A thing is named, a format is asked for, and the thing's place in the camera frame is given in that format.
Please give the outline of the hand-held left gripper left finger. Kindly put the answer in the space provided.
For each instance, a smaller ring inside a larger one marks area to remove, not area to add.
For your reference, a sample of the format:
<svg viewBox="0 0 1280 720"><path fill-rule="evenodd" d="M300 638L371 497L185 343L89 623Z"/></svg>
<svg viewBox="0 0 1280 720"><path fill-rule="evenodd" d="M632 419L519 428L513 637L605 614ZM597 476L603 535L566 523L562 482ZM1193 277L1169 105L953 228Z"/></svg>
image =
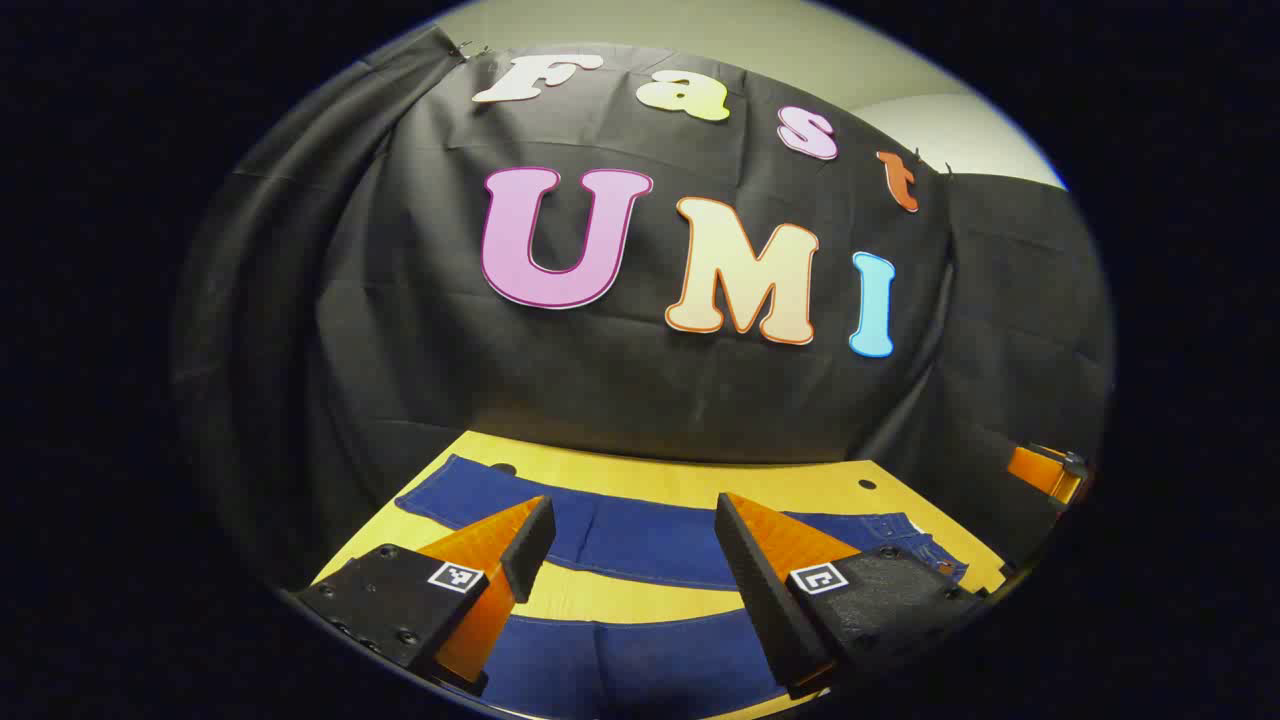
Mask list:
<svg viewBox="0 0 1280 720"><path fill-rule="evenodd" d="M379 544L296 598L413 675L481 694L486 661L554 538L552 501L536 496L419 550Z"/></svg>

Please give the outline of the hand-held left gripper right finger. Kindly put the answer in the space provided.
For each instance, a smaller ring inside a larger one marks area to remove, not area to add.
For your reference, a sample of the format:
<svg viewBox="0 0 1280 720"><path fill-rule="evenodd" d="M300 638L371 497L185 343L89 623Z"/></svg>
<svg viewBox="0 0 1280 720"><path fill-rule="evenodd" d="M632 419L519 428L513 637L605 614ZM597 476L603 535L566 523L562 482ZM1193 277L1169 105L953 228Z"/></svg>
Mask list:
<svg viewBox="0 0 1280 720"><path fill-rule="evenodd" d="M869 685L988 607L902 544L859 548L739 495L719 495L714 529L768 666L794 698Z"/></svg>

